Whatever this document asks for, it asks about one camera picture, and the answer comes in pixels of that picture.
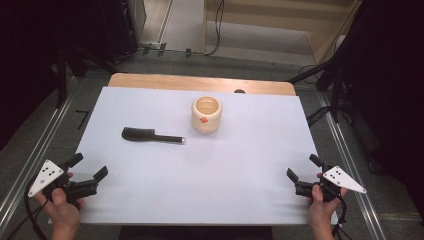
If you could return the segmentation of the black metal stand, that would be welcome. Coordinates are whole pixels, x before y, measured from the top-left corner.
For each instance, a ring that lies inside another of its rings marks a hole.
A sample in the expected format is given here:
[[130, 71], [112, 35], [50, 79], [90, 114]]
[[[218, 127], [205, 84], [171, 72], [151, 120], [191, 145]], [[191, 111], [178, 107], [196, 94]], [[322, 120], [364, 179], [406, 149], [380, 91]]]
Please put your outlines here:
[[338, 123], [338, 104], [339, 104], [339, 98], [342, 91], [342, 84], [343, 84], [343, 72], [344, 68], [342, 66], [339, 66], [336, 72], [336, 75], [334, 77], [333, 81], [333, 91], [332, 91], [332, 97], [331, 97], [331, 110], [330, 114], [332, 116], [332, 119], [335, 123]]
[[58, 98], [56, 108], [59, 109], [67, 98], [67, 79], [66, 79], [66, 58], [64, 47], [57, 48], [57, 80], [58, 80]]

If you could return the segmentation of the wooden step platform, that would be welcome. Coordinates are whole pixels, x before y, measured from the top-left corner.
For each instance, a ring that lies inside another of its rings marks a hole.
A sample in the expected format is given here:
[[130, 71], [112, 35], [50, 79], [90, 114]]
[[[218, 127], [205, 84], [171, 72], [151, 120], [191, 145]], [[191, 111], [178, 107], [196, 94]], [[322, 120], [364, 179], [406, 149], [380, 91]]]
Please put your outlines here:
[[224, 23], [303, 31], [317, 64], [326, 61], [346, 34], [363, 0], [203, 0], [202, 50], [207, 22], [223, 3]]

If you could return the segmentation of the person's right hand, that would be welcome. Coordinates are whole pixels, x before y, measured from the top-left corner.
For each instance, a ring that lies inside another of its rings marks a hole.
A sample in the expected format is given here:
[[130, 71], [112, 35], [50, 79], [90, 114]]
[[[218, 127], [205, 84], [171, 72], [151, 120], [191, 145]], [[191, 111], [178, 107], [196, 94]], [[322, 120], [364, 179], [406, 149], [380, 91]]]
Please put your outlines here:
[[333, 199], [330, 202], [323, 200], [323, 192], [319, 185], [312, 188], [312, 203], [308, 210], [308, 225], [314, 231], [331, 230], [331, 217], [336, 211], [340, 200]]

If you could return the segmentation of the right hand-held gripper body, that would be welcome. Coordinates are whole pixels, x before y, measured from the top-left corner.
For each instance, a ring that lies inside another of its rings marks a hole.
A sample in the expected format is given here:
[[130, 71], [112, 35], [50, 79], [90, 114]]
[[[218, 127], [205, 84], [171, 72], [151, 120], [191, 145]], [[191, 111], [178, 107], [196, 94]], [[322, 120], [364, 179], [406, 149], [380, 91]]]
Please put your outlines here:
[[321, 187], [324, 202], [331, 202], [337, 198], [341, 194], [342, 188], [362, 194], [367, 192], [362, 185], [355, 181], [339, 166], [324, 170], [319, 181], [314, 183], [300, 181], [297, 175], [294, 175], [296, 195], [312, 198], [312, 189], [314, 185], [319, 185]]

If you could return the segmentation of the white power strip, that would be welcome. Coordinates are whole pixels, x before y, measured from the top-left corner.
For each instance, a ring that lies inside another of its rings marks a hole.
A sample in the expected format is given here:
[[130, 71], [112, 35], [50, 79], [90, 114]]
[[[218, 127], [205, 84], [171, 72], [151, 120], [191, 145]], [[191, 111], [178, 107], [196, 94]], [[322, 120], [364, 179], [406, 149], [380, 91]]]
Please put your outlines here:
[[139, 45], [139, 48], [137, 49], [138, 53], [141, 53], [142, 55], [147, 55], [149, 53], [156, 52], [158, 57], [161, 57], [166, 52], [166, 43], [159, 43], [159, 42], [143, 42]]

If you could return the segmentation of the white board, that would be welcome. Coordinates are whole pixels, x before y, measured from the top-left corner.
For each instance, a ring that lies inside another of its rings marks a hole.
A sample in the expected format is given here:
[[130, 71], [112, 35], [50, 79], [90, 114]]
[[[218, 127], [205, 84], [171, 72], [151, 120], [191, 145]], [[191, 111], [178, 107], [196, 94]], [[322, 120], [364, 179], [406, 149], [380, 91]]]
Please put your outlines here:
[[[313, 182], [316, 148], [296, 96], [216, 93], [219, 128], [191, 125], [196, 91], [105, 87], [77, 148], [73, 178], [108, 175], [86, 199], [86, 224], [292, 225], [307, 218], [286, 171]], [[128, 141], [125, 127], [154, 129], [184, 144]]]

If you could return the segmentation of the cream ringed cup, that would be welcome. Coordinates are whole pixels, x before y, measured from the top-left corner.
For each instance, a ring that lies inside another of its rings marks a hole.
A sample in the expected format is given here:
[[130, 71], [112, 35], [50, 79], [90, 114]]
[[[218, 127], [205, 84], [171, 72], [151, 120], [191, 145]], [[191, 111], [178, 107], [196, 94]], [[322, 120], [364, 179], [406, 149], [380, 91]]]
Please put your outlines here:
[[201, 96], [191, 106], [192, 127], [203, 134], [216, 131], [221, 122], [223, 108], [220, 101], [212, 96]]

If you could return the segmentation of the black curtain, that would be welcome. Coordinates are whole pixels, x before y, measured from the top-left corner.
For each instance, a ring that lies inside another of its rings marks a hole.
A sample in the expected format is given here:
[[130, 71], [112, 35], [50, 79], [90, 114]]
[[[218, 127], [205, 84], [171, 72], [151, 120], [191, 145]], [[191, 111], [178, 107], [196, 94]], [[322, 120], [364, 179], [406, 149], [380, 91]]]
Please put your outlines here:
[[130, 0], [0, 0], [0, 150], [58, 92], [59, 46], [76, 76], [86, 60], [116, 73], [137, 50]]
[[340, 50], [348, 97], [378, 141], [371, 158], [424, 219], [424, 0], [363, 0]]

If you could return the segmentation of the person's left hand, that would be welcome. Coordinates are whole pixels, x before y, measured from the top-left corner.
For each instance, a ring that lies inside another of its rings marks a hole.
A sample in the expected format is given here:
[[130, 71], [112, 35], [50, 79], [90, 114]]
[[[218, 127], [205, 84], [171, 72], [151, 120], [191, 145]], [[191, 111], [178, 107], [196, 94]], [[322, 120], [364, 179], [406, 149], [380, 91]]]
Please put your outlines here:
[[41, 192], [35, 195], [44, 212], [52, 221], [57, 231], [77, 231], [80, 226], [79, 210], [67, 202], [67, 196], [61, 188], [52, 191], [52, 200], [48, 200]]

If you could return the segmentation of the metal floor rail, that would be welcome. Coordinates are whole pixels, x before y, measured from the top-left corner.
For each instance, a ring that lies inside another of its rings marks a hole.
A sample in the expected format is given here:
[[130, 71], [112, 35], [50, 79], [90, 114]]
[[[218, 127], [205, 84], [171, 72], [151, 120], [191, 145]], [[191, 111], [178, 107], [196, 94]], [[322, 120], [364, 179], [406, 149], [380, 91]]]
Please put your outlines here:
[[345, 197], [347, 213], [346, 222], [341, 227], [341, 236], [345, 240], [387, 240], [371, 196], [372, 188], [367, 182], [372, 172], [356, 132], [342, 115], [339, 116], [338, 123], [330, 113], [326, 113], [324, 119], [336, 146], [341, 167], [367, 190], [365, 194], [350, 190]]
[[81, 77], [68, 81], [68, 97], [59, 108], [56, 108], [56, 92], [53, 92], [0, 150], [0, 238], [11, 223], [27, 181], [44, 159], [81, 81]]

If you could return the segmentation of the black comb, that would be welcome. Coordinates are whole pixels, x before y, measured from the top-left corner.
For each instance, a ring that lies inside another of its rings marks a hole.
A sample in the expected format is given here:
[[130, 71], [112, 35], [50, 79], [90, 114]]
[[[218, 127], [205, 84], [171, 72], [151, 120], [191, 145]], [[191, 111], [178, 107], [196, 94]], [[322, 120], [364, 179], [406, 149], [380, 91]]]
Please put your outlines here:
[[169, 142], [176, 144], [184, 144], [185, 138], [179, 136], [166, 136], [157, 135], [154, 129], [140, 129], [125, 127], [121, 133], [123, 139], [128, 141], [142, 142], [142, 141], [158, 141]]

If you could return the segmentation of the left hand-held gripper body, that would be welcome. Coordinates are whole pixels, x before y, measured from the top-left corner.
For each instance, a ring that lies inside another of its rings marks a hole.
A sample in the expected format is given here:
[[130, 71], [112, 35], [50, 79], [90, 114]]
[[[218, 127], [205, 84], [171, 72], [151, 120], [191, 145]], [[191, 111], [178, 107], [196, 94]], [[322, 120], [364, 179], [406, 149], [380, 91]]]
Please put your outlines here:
[[95, 195], [98, 183], [94, 178], [82, 182], [70, 181], [65, 162], [60, 166], [50, 160], [46, 160], [35, 177], [27, 196], [34, 197], [41, 192], [48, 200], [52, 200], [52, 191], [61, 188], [69, 204], [76, 204], [79, 199]]

